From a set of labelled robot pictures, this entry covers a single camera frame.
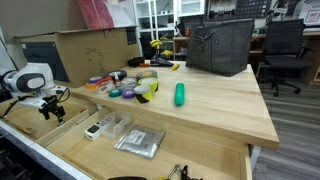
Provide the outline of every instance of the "yellow tape roll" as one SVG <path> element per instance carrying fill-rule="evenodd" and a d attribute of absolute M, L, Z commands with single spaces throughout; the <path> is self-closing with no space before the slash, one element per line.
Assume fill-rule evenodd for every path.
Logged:
<path fill-rule="evenodd" d="M 136 94 L 136 102 L 140 104 L 147 103 L 152 99 L 152 93 L 149 86 L 140 85 L 134 88 Z"/>
<path fill-rule="evenodd" d="M 140 79 L 138 83 L 140 85 L 148 85 L 152 93 L 158 91 L 159 89 L 158 79 L 154 77 Z"/>

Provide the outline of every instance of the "green cylinder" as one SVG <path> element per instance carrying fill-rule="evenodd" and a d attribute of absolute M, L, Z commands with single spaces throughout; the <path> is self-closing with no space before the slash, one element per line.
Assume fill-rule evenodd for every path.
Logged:
<path fill-rule="evenodd" d="M 184 104 L 184 84 L 178 83 L 176 85 L 176 94 L 174 96 L 174 103 L 176 106 L 182 106 Z"/>

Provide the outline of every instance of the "purple object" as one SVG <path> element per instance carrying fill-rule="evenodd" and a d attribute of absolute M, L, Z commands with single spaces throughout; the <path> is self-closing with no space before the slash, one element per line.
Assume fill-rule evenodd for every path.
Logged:
<path fill-rule="evenodd" d="M 135 94 L 133 90 L 123 90 L 122 91 L 122 97 L 124 99 L 131 99 L 134 98 Z"/>

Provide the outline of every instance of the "white cabinet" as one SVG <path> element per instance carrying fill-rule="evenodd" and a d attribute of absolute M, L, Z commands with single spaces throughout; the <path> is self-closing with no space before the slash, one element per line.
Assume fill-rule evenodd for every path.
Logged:
<path fill-rule="evenodd" d="M 134 0 L 139 37 L 148 40 L 173 37 L 176 0 Z"/>
<path fill-rule="evenodd" d="M 194 16 L 205 13 L 205 0 L 178 0 L 178 16 Z"/>

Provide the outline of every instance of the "tape roll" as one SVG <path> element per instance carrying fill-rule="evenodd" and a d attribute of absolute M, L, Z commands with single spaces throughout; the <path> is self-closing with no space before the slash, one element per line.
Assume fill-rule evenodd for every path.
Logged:
<path fill-rule="evenodd" d="M 137 79 L 134 77 L 126 77 L 121 81 L 122 89 L 134 89 L 137 85 Z"/>
<path fill-rule="evenodd" d="M 136 94 L 136 102 L 140 104 L 147 103 L 152 99 L 152 93 L 149 86 L 140 85 L 134 88 Z"/>
<path fill-rule="evenodd" d="M 112 89 L 111 91 L 109 91 L 109 96 L 114 98 L 114 97 L 119 97 L 122 94 L 122 90 L 117 88 L 117 89 Z"/>
<path fill-rule="evenodd" d="M 142 71 L 142 72 L 139 72 L 137 74 L 137 80 L 139 81 L 140 79 L 142 78 L 147 78 L 147 77 L 155 77 L 155 78 L 158 78 L 158 73 L 157 71 L 154 71 L 154 70 L 145 70 L 145 71 Z"/>
<path fill-rule="evenodd" d="M 101 86 L 104 86 L 105 84 L 110 84 L 110 83 L 113 83 L 113 80 L 112 80 L 111 76 L 106 76 L 105 78 L 100 79 L 96 83 L 96 85 L 97 85 L 97 87 L 101 87 Z"/>
<path fill-rule="evenodd" d="M 124 99 L 131 99 L 134 98 L 135 94 L 133 90 L 123 90 L 122 91 L 122 97 Z"/>
<path fill-rule="evenodd" d="M 102 79 L 102 77 L 100 77 L 100 76 L 92 77 L 92 78 L 89 79 L 88 83 L 89 83 L 89 84 L 95 84 L 95 83 L 97 83 L 97 82 L 98 82 L 99 80 L 101 80 L 101 79 Z"/>
<path fill-rule="evenodd" d="M 127 71 L 124 71 L 124 70 L 110 71 L 110 72 L 107 72 L 106 74 L 104 74 L 103 77 L 111 76 L 113 81 L 115 81 L 115 76 L 116 76 L 115 73 L 117 73 L 120 81 L 122 79 L 124 79 L 125 77 L 127 77 Z"/>
<path fill-rule="evenodd" d="M 90 89 L 90 90 L 95 90 L 95 89 L 97 89 L 97 85 L 96 84 L 86 83 L 86 88 Z"/>
<path fill-rule="evenodd" d="M 159 89 L 158 79 L 154 77 L 140 79 L 138 83 L 140 85 L 148 85 L 152 93 L 158 91 Z"/>

